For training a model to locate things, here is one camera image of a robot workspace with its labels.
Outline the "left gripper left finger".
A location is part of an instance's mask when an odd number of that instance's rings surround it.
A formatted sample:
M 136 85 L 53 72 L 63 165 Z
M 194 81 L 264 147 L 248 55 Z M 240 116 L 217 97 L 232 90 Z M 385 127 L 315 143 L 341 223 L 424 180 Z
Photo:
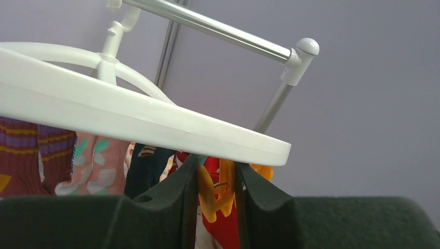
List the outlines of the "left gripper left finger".
M 1 201 L 1 248 L 194 248 L 199 157 L 134 199 L 29 196 Z

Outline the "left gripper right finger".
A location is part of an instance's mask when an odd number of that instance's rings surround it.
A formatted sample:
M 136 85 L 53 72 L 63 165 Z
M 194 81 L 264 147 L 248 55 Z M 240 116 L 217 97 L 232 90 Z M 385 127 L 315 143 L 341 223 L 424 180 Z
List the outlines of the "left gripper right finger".
M 402 197 L 292 197 L 236 164 L 242 248 L 439 248 L 424 210 Z

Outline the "red sock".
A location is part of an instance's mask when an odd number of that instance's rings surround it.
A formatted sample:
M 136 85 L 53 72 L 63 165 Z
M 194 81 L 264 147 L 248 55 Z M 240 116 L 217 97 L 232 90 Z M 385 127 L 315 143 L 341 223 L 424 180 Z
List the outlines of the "red sock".
M 188 156 L 189 153 L 176 152 L 172 170 L 180 168 Z M 219 159 L 208 157 L 204 166 L 213 183 L 218 183 Z M 214 223 L 207 222 L 201 213 L 200 205 L 197 215 L 195 248 L 240 248 L 237 212 L 234 205 L 228 217 L 225 217 L 220 210 L 217 211 L 217 220 Z

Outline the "white clip hanger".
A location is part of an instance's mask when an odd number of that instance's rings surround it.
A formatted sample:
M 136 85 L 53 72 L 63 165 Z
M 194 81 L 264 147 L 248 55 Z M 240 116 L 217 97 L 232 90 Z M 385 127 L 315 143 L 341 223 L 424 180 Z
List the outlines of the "white clip hanger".
M 187 168 L 141 196 L 1 199 L 1 221 L 98 208 L 130 219 L 183 221 L 197 210 L 197 156 L 282 166 L 291 145 L 179 107 L 108 54 L 45 43 L 1 43 L 1 115 L 50 127 L 192 153 Z

